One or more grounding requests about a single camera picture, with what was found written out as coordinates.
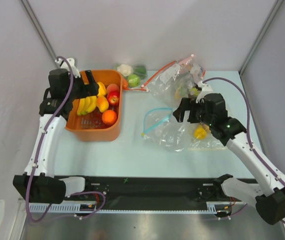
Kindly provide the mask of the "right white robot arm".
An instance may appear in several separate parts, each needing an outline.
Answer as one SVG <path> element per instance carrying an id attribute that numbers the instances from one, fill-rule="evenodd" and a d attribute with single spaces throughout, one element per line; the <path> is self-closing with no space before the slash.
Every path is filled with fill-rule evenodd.
<path id="1" fill-rule="evenodd" d="M 255 147 L 241 122 L 228 115 L 223 96 L 209 93 L 200 100 L 184 97 L 173 116 L 181 123 L 186 111 L 189 112 L 187 121 L 207 125 L 211 134 L 241 160 L 258 184 L 254 187 L 225 174 L 216 179 L 214 197 L 219 201 L 228 197 L 241 200 L 254 207 L 270 225 L 282 221 L 285 218 L 285 174 Z"/>

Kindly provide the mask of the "yellow fake banana bunch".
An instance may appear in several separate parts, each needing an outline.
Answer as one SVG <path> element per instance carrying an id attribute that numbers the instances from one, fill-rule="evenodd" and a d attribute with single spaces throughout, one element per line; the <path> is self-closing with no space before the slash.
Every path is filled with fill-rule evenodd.
<path id="1" fill-rule="evenodd" d="M 96 96 L 87 96 L 85 98 L 81 98 L 76 111 L 77 116 L 83 116 L 94 111 L 96 108 L 96 101 Z"/>

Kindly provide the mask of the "fake orange mango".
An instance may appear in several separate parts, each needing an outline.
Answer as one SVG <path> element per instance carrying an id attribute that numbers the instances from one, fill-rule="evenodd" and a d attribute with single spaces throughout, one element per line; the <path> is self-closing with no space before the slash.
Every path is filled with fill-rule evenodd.
<path id="1" fill-rule="evenodd" d="M 105 96 L 98 96 L 96 106 L 101 113 L 104 113 L 109 108 L 109 102 Z"/>

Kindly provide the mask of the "fake yellow lemon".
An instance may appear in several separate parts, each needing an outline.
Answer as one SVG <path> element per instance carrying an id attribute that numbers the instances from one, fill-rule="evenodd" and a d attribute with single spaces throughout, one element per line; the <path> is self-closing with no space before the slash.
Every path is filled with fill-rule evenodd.
<path id="1" fill-rule="evenodd" d="M 107 95 L 106 86 L 102 82 L 100 82 L 100 81 L 97 84 L 98 84 L 98 94 L 97 94 L 97 97 L 106 96 Z"/>

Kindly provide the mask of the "blue zip clear bag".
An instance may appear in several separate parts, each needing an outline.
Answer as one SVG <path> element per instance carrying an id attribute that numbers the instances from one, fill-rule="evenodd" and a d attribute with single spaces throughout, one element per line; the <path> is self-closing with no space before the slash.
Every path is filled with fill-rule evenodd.
<path id="1" fill-rule="evenodd" d="M 177 122 L 170 107 L 149 110 L 143 118 L 141 137 L 150 144 L 171 152 L 182 152 L 186 146 L 186 127 Z"/>

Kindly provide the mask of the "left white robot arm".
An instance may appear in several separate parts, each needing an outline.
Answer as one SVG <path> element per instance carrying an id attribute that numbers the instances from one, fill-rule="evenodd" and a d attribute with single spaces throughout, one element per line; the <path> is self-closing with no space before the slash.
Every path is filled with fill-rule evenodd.
<path id="1" fill-rule="evenodd" d="M 55 177 L 55 160 L 63 129 L 66 127 L 73 101 L 98 93 L 91 70 L 79 76 L 67 69 L 54 69 L 48 75 L 49 87 L 39 106 L 39 129 L 30 160 L 22 175 L 15 175 L 13 186 L 27 203 L 60 204 L 76 194 L 88 200 L 93 188 L 81 176 Z"/>

